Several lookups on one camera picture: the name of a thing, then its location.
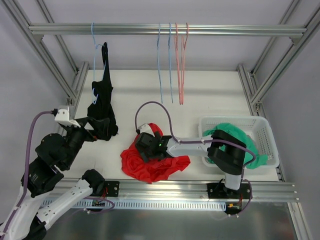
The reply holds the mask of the black tank top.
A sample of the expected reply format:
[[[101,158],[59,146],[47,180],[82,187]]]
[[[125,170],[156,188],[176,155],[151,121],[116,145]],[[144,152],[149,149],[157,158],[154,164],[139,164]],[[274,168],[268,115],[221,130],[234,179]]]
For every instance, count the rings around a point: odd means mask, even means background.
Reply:
[[[110,122],[108,127],[108,133],[111,138],[118,134],[119,128],[117,126],[115,113],[113,111],[113,107],[111,104],[113,86],[111,82],[110,68],[109,68],[108,44],[106,42],[104,42],[101,47],[101,54],[102,54],[102,62],[103,62],[102,80],[97,82],[92,82],[91,84],[91,88],[95,88],[94,93],[95,94],[98,93],[99,97],[96,105],[91,103],[91,105],[87,108],[87,116],[95,120],[102,120],[102,119],[109,118]]]

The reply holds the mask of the blue hanger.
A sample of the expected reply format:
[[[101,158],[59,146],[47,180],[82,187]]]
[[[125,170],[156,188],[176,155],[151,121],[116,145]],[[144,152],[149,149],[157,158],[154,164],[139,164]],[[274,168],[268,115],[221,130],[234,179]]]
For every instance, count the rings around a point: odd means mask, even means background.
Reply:
[[[95,27],[95,23],[92,22],[91,23],[91,36],[92,36],[92,40],[93,40],[93,44],[94,44],[94,57],[93,57],[93,79],[92,79],[92,82],[97,82],[97,79],[96,79],[96,57],[97,57],[97,54],[98,54],[98,50],[99,50],[99,47],[102,47],[103,45],[100,44],[100,43],[97,43],[96,41],[96,37],[95,37],[95,32],[94,32],[94,27]],[[95,93],[95,87],[92,88],[92,103],[94,105],[97,104],[97,101],[98,101],[98,98],[99,98],[99,94],[98,93]]]
[[[172,36],[172,24],[169,23],[169,34],[168,34],[168,65],[169,65],[169,84],[170,84],[170,98],[171,103],[174,103],[174,94],[173,94],[173,80],[172,80],[172,51],[171,51],[171,36]]]
[[[157,33],[157,39],[156,39],[157,73],[158,73],[159,88],[160,88],[160,101],[161,101],[161,104],[163,104],[163,84],[162,84],[161,66],[160,66],[160,36],[161,36],[161,24],[158,23],[158,33]]]

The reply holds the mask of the red tank top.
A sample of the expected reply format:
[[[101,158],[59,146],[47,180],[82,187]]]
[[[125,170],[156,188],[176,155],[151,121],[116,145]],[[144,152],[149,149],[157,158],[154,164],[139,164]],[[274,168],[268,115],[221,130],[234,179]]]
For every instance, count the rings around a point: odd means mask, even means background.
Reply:
[[[120,154],[122,171],[141,182],[152,184],[153,182],[166,181],[169,176],[177,171],[185,170],[191,163],[188,156],[152,159],[145,163],[140,156],[135,142]]]

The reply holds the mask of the pink hanger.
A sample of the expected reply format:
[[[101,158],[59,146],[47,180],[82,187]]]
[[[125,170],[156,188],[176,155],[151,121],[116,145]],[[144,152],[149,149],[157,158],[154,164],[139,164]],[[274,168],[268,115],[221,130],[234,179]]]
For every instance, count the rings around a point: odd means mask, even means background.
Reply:
[[[177,67],[178,99],[179,99],[179,104],[181,105],[182,93],[181,93],[181,72],[180,72],[178,38],[179,38],[178,24],[175,23],[174,49],[175,49],[175,60],[176,60],[176,67]]]
[[[186,23],[186,35],[181,36],[181,105],[184,104],[184,87],[185,87],[185,65],[186,65],[186,48],[189,37],[189,23]]]

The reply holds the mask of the green tank top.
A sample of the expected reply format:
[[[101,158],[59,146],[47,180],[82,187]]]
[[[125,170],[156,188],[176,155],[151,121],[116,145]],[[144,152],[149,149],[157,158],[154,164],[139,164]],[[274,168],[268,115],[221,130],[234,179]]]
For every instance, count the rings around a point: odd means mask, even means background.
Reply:
[[[222,130],[232,137],[236,138],[237,140],[243,142],[246,145],[246,148],[255,154],[255,161],[249,163],[246,168],[253,170],[258,167],[267,165],[268,156],[266,154],[259,154],[258,148],[256,147],[254,141],[243,130],[231,123],[220,123],[214,128],[204,131],[202,135],[204,137],[211,136],[216,130]]]

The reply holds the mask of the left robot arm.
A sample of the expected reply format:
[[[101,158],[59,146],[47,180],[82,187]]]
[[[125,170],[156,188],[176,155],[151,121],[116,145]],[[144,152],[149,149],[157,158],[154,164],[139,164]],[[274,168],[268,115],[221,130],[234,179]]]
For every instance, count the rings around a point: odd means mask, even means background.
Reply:
[[[89,196],[101,196],[105,179],[96,170],[86,170],[77,183],[53,203],[41,208],[42,202],[71,168],[84,142],[105,138],[109,118],[92,117],[55,121],[66,130],[46,135],[35,149],[34,161],[26,159],[18,198],[8,218],[0,226],[2,240],[41,240],[66,211]]]

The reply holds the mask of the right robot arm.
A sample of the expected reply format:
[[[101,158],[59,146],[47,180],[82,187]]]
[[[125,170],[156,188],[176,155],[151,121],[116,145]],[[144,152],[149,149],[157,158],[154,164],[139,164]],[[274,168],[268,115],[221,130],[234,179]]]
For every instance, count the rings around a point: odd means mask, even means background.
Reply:
[[[213,192],[228,199],[241,196],[246,153],[252,156],[252,161],[256,159],[245,143],[223,130],[215,130],[212,135],[199,138],[176,138],[140,129],[137,130],[135,147],[145,163],[183,156],[212,160],[224,172],[223,186],[218,186]]]

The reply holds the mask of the white plastic basket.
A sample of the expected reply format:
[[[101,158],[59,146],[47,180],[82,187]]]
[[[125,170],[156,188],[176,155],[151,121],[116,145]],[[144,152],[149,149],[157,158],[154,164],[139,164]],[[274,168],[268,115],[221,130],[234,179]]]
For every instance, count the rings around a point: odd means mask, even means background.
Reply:
[[[217,125],[230,124],[242,130],[250,138],[256,148],[254,164],[260,166],[251,168],[246,166],[249,173],[260,173],[279,166],[279,152],[269,122],[260,116],[203,116],[199,119],[198,135],[203,137]]]

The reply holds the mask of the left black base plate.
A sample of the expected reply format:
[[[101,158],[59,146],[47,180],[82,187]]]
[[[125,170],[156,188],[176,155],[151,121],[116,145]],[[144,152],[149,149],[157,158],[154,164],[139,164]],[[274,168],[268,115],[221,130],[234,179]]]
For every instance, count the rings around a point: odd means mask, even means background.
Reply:
[[[118,197],[120,182],[116,180],[105,180],[102,189],[98,192],[99,197]]]

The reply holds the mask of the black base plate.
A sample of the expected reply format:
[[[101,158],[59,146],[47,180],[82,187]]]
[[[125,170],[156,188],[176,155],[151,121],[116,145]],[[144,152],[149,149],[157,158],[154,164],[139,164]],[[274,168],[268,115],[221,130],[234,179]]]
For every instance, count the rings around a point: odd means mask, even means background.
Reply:
[[[241,183],[238,190],[226,188],[223,182],[211,182],[206,184],[209,199],[235,199],[248,200],[252,190],[248,183]]]
[[[102,189],[98,192],[99,197],[118,197],[120,182],[116,180],[105,180]]]

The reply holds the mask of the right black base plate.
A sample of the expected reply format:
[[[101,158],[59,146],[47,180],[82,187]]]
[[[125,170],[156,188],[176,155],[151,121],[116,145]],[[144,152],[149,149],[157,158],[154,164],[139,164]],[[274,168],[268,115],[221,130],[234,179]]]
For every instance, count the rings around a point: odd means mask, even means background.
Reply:
[[[226,188],[223,182],[211,182],[206,184],[209,199],[235,199],[248,200],[252,190],[248,183],[241,183],[238,190]]]

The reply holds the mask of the front aluminium rail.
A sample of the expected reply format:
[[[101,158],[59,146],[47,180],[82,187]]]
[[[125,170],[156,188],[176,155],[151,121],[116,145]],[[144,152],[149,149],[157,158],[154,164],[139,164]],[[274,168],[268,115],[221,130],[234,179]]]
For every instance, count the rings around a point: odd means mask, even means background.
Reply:
[[[198,180],[167,180],[147,184],[137,180],[120,179],[119,195],[122,199],[135,200],[207,200],[207,184],[217,181]],[[288,202],[300,201],[298,190],[294,183],[252,181],[249,184],[253,201],[258,202]]]

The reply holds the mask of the aluminium hanging rail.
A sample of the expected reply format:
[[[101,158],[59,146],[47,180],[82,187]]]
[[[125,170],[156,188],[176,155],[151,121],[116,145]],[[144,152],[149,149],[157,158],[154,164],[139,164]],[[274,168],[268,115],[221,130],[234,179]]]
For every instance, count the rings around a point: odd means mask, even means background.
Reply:
[[[295,37],[307,31],[296,25],[199,25],[199,24],[129,24],[129,23],[33,23],[28,29],[33,35],[191,35]]]

